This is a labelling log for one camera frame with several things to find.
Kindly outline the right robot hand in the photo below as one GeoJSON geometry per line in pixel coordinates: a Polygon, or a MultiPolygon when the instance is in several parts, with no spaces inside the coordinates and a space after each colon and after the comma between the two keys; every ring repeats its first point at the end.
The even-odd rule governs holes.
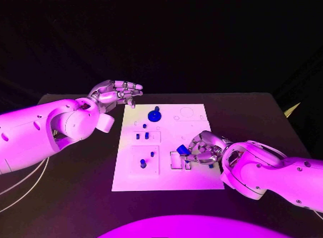
{"type": "Polygon", "coordinates": [[[186,164],[194,162],[212,165],[222,160],[224,153],[233,144],[224,136],[217,136],[205,130],[194,137],[189,145],[181,145],[176,151],[186,164]]]}

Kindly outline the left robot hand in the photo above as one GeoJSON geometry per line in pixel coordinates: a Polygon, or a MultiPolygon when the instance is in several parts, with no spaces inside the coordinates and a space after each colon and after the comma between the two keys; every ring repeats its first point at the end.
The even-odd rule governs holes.
{"type": "Polygon", "coordinates": [[[143,95],[143,86],[133,82],[106,80],[97,84],[87,96],[100,109],[101,113],[109,113],[119,104],[136,108],[135,96],[143,95]]]}

